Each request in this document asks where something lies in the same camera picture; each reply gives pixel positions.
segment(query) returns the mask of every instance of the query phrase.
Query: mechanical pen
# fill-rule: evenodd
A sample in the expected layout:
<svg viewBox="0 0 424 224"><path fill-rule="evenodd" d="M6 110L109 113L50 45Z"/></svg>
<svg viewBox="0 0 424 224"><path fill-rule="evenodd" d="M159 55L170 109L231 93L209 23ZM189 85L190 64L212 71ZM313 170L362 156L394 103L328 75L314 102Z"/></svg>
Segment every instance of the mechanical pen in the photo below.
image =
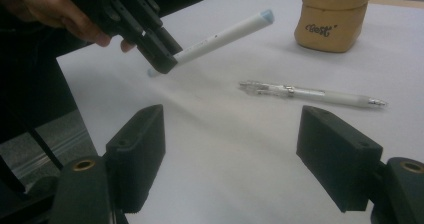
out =
<svg viewBox="0 0 424 224"><path fill-rule="evenodd" d="M257 81L246 81L240 82L239 84L242 90L246 91L246 93L248 94L253 95L264 94L273 96L298 97L308 100L364 108L387 106L387 102L385 101L364 95L353 95L334 91L324 91L288 85L262 83Z"/></svg>
<svg viewBox="0 0 424 224"><path fill-rule="evenodd" d="M274 14L270 9L242 20L241 22L230 26L220 33L210 36L209 38L175 54L174 58L178 61L177 66L180 66L244 36L254 33L264 27L271 25L273 22ZM156 77L160 75L160 73L155 69L149 69L147 74L149 77Z"/></svg>

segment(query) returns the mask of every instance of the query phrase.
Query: hand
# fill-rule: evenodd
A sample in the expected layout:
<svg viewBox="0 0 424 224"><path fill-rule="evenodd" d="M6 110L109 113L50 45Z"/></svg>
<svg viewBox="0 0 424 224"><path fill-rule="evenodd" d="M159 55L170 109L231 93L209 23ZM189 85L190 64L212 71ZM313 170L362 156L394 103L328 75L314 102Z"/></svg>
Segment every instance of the hand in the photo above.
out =
<svg viewBox="0 0 424 224"><path fill-rule="evenodd" d="M71 0L0 0L1 4L24 22L39 21L55 28L66 28L70 33L87 42L107 46L111 38L74 4ZM134 45L121 43L123 52Z"/></svg>

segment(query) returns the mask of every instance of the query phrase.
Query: tabletop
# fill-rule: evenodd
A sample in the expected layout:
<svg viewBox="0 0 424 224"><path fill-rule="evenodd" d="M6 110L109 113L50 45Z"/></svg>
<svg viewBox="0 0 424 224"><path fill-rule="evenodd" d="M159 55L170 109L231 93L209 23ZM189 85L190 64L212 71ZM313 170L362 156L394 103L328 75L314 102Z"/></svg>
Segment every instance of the tabletop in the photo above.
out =
<svg viewBox="0 0 424 224"><path fill-rule="evenodd" d="M362 33L346 53L297 45L301 0L205 0L164 17L183 48L255 13L273 25L149 78L136 50L90 46L58 59L99 154L138 110L163 104L167 153L145 206L130 223L369 223L340 213L296 155L301 110L328 110L383 146L382 161L423 162L424 10L369 4ZM250 96L258 80L364 94L384 109Z"/></svg>

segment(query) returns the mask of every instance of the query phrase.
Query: white marker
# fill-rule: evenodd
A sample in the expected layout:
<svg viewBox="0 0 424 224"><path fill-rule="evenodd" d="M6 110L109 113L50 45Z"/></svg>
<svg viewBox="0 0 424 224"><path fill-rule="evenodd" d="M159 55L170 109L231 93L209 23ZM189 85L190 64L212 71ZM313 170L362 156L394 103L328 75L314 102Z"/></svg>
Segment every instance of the white marker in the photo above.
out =
<svg viewBox="0 0 424 224"><path fill-rule="evenodd" d="M194 60L235 40L256 32L266 26L271 25L273 22L274 15L272 14L271 10L266 10L250 18L247 18L246 20L243 20L234 26L231 26L230 28L227 28L218 34L215 34L206 40L201 41L175 54L174 58L178 61L177 66ZM149 69L147 73L150 77L155 77L161 74L155 69Z"/></svg>

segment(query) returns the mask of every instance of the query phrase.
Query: tan fabric pouch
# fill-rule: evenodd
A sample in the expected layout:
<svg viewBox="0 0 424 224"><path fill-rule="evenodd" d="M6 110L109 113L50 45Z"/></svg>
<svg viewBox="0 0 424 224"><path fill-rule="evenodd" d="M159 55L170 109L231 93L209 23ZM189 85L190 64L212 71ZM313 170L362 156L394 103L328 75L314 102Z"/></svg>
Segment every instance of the tan fabric pouch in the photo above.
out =
<svg viewBox="0 0 424 224"><path fill-rule="evenodd" d="M361 33L369 0L302 0L294 32L301 46L328 52L346 52Z"/></svg>

